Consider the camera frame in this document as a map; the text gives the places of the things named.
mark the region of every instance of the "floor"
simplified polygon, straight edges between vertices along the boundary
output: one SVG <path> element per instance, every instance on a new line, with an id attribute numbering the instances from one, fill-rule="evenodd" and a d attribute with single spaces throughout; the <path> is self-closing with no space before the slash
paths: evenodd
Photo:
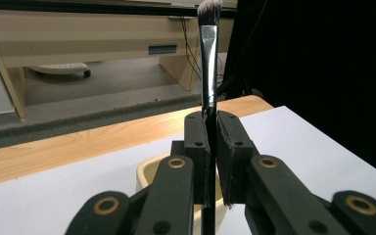
<path id="1" fill-rule="evenodd" d="M 218 73 L 223 72 L 225 57 L 218 54 Z M 200 78 L 194 77 L 192 90 L 186 91 L 159 65 L 158 58 L 86 65 L 91 69 L 87 78 L 82 73 L 38 75 L 25 68 L 26 118 L 19 119 L 16 113 L 0 115 L 0 142 L 14 136 L 0 147 L 201 106 Z M 95 123 L 94 118 L 101 120 Z M 51 133 L 34 136 L 34 131 L 43 129 Z"/>

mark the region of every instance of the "dark background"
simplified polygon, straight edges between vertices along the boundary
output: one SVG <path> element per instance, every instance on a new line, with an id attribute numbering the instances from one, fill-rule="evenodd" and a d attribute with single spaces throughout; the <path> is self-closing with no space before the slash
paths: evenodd
<path id="1" fill-rule="evenodd" d="M 227 99 L 258 89 L 376 167 L 376 1 L 263 5 L 239 1 Z"/>

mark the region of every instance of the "cable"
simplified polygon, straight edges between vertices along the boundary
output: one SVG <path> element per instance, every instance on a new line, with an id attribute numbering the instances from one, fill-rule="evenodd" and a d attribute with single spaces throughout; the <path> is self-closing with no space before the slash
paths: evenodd
<path id="1" fill-rule="evenodd" d="M 237 73 L 236 73 L 236 69 L 238 69 L 239 64 L 242 64 L 242 66 L 243 66 L 243 63 L 240 63 L 240 61 L 241 61 L 241 59 L 244 59 L 243 57 L 246 57 L 245 54 L 249 53 L 249 51 L 246 50 L 246 49 L 248 49 L 248 47 L 250 46 L 250 42 L 252 41 L 252 38 L 254 37 L 255 31 L 256 31 L 258 24 L 261 20 L 261 17 L 262 17 L 263 12 L 266 8 L 266 5 L 267 5 L 267 0 L 264 0 L 263 6 L 262 6 L 261 11 L 258 15 L 258 20 L 254 24 L 253 29 L 252 29 L 251 33 L 249 34 L 249 37 L 247 38 L 246 43 L 244 44 L 245 46 L 242 48 L 242 51 L 240 52 L 239 56 L 237 57 L 236 62 L 234 63 L 232 73 L 228 74 L 227 79 L 224 79 L 222 84 L 219 87 L 217 87 L 217 91 L 216 91 L 217 96 L 226 95 L 228 87 L 231 85 L 231 83 L 238 76 Z"/>
<path id="2" fill-rule="evenodd" d="M 185 19 L 183 17 L 179 17 L 181 19 L 181 23 L 182 23 L 182 30 L 184 32 L 184 38 L 185 38 L 185 54 L 187 56 L 187 60 L 188 60 L 188 63 L 191 65 L 191 68 L 195 71 L 195 73 L 197 74 L 198 78 L 201 79 L 201 76 L 200 74 L 197 72 L 197 70 L 195 69 L 194 65 L 192 64 L 191 60 L 189 59 L 189 55 L 188 55 L 188 50 L 192 56 L 192 58 L 194 59 L 194 62 L 198 68 L 199 71 L 201 71 L 200 69 L 200 66 L 198 65 L 198 62 L 197 60 L 195 59 L 195 55 L 194 53 L 192 53 L 192 50 L 191 50 L 191 47 L 189 46 L 188 44 L 188 37 L 187 37 L 187 27 L 186 27 L 186 24 L 185 24 Z"/>

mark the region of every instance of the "wooden tabletop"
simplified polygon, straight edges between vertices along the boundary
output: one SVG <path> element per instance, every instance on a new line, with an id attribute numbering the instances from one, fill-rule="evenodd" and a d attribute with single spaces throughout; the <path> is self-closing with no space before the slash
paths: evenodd
<path id="1" fill-rule="evenodd" d="M 270 110 L 257 96 L 218 103 L 238 117 Z M 0 182 L 180 134 L 191 108 L 0 149 Z"/>

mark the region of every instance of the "white sheet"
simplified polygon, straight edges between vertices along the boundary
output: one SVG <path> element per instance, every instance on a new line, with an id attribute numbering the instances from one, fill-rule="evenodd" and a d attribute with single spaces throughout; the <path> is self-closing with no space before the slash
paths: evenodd
<path id="1" fill-rule="evenodd" d="M 355 190 L 376 199 L 376 169 L 286 107 L 241 121 L 260 153 L 282 159 L 312 193 L 330 201 L 337 191 Z M 64 234 L 90 197 L 108 190 L 133 195 L 138 164 L 182 139 L 176 135 L 0 183 L 0 234 Z M 227 213 L 218 234 L 251 234 L 243 206 Z"/>

